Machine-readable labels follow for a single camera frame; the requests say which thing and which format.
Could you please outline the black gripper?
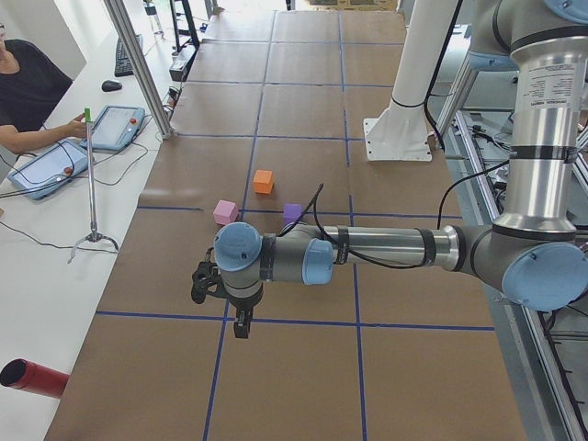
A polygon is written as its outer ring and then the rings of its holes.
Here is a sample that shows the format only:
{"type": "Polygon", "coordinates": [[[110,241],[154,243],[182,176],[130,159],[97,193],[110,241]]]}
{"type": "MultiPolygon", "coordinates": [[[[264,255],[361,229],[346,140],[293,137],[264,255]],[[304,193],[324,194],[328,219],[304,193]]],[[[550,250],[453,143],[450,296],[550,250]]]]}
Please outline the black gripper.
{"type": "Polygon", "coordinates": [[[254,316],[254,307],[263,298],[262,293],[255,293],[247,298],[229,297],[230,304],[235,308],[235,322],[233,324],[234,336],[238,339],[248,339],[251,322],[254,316]]]}

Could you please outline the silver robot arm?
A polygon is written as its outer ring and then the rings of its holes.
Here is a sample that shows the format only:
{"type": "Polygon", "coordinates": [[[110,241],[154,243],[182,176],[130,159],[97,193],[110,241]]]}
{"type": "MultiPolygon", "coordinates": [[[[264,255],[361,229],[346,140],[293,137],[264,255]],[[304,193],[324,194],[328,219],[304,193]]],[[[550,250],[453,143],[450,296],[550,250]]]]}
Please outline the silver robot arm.
{"type": "Polygon", "coordinates": [[[347,262],[441,266],[535,311],[563,308],[584,293],[587,259],[566,210],[578,154],[587,4],[479,1],[469,61],[477,70],[519,72],[503,212],[489,227],[437,230],[291,224],[263,235],[244,222],[229,224],[214,240],[216,295],[235,307],[237,337],[248,336],[265,282],[321,285],[347,262]]]}

